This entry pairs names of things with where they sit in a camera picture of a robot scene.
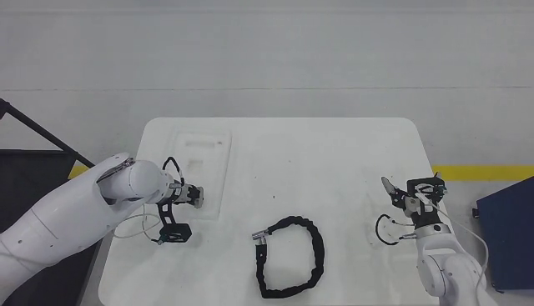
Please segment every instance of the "white table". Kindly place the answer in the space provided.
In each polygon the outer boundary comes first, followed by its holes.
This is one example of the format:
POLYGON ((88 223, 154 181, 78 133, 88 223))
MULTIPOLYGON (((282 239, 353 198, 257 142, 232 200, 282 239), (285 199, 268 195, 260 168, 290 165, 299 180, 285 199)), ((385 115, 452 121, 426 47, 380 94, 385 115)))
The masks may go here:
MULTIPOLYGON (((156 118, 144 130, 137 159, 161 163, 161 151, 176 128, 231 132, 219 216, 188 219, 194 235, 187 243, 158 246, 143 235, 114 239, 99 286, 104 305, 438 304, 419 280, 415 243, 388 247, 374 233, 381 213, 404 217, 391 205, 380 177, 405 188, 406 180, 432 173, 411 121, 156 118), (289 215, 309 218, 319 228, 325 273, 311 290, 263 300, 250 235, 289 215)), ((147 209, 157 212, 153 205, 147 209)), ((130 230, 140 228, 139 221, 127 223, 130 230)), ((149 233, 157 237, 158 230, 149 233)), ((304 229, 280 230, 267 244, 269 288, 309 279, 313 252, 304 229)))

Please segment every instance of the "black pole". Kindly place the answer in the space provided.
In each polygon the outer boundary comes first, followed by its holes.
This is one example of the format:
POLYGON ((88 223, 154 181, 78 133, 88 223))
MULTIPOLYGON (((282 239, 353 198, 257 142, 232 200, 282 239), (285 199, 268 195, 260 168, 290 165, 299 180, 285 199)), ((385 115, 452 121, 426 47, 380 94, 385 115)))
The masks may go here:
POLYGON ((56 136, 52 135, 45 128, 41 127, 39 124, 35 123, 31 118, 24 115, 21 111, 16 109, 6 100, 0 98, 0 119, 2 119, 5 113, 10 114, 20 122, 24 123, 27 127, 31 128, 36 133, 45 137, 50 143, 56 145, 58 148, 61 148, 63 151, 72 154, 80 163, 83 163, 85 166, 91 168, 94 167, 94 163, 88 161, 83 155, 74 151, 73 148, 68 146, 66 143, 62 142, 56 136))

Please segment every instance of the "white cable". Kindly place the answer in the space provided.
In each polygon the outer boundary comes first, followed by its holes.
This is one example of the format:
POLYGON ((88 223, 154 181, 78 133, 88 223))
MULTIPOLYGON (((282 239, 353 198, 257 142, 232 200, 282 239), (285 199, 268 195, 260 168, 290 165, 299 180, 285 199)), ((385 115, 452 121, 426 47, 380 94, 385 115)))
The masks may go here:
POLYGON ((132 219, 132 218, 137 218, 137 217, 144 217, 144 218, 145 218, 145 217, 148 217, 148 216, 156 218, 156 219, 158 220, 158 222, 155 223, 154 225, 150 226, 149 228, 145 228, 145 227, 144 227, 144 220, 145 220, 145 219, 143 219, 143 222, 141 222, 141 226, 143 227, 143 230, 141 230, 141 231, 139 231, 139 232, 136 232, 136 233, 133 233, 133 234, 124 235, 124 236, 122 236, 122 235, 117 235, 117 234, 115 234, 115 231, 113 231, 113 232, 112 232, 113 236, 114 236, 115 238, 132 238, 132 237, 135 237, 136 235, 140 235, 141 233, 144 233, 144 234, 146 235, 147 238, 150 238, 149 235, 146 234, 147 231, 149 231, 150 229, 155 228, 156 226, 158 226, 159 222, 161 222, 161 219, 160 219, 158 216, 156 216, 155 214, 145 213, 145 211, 144 211, 144 204, 143 204, 143 213, 141 213, 141 214, 135 214, 134 216, 130 216, 130 217, 126 218, 122 223, 124 223, 125 221, 130 220, 130 219, 132 219))
POLYGON ((397 223, 397 221, 395 221, 393 218, 388 218, 387 220, 389 220, 390 223, 394 223, 394 224, 400 225, 400 226, 415 226, 414 223, 397 223))
POLYGON ((476 303, 478 303, 478 306, 481 306, 481 302, 478 300, 478 286, 481 284, 482 277, 484 277, 484 273, 486 272, 486 269, 487 269, 487 262, 488 262, 488 260, 490 258, 490 250, 487 247, 486 241, 484 241, 483 238, 479 237, 475 232, 471 231, 470 229, 468 229, 467 227, 465 227, 461 223, 458 223, 455 219, 449 217, 448 214, 446 214, 443 211, 441 211, 440 208, 438 208, 431 200, 429 200, 428 198, 425 197, 425 194, 416 193, 416 197, 418 199, 420 199, 424 204, 430 204, 433 208, 435 208, 437 211, 439 211, 445 217, 449 218, 449 220, 451 220, 453 223, 459 225, 461 228, 465 229, 467 232, 472 234, 473 237, 477 238, 484 245, 484 249, 486 251, 486 257, 484 258, 484 264, 482 265, 481 275, 479 276, 478 281, 476 282, 476 286, 475 286, 476 303))

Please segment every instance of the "yellow tape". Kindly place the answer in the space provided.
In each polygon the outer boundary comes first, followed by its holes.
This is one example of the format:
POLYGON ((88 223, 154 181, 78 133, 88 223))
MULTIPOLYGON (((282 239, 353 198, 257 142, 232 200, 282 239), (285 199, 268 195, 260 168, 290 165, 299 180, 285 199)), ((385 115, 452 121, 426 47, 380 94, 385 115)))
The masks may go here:
POLYGON ((532 165, 436 165, 432 170, 446 181, 522 181, 534 176, 532 165))
POLYGON ((87 166, 74 166, 73 169, 70 171, 70 174, 68 175, 68 179, 71 180, 73 178, 76 178, 79 174, 85 172, 89 168, 87 166))

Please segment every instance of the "floor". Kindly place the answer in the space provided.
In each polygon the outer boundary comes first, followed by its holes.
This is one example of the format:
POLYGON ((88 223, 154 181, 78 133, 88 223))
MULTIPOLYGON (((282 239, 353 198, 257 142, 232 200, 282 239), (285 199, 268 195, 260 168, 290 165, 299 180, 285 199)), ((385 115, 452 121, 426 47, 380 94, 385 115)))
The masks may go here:
MULTIPOLYGON (((533 30, 534 0, 0 0, 0 94, 95 162, 159 116, 398 116, 432 164, 532 164, 533 30)), ((9 118, 0 145, 49 148, 9 118)))

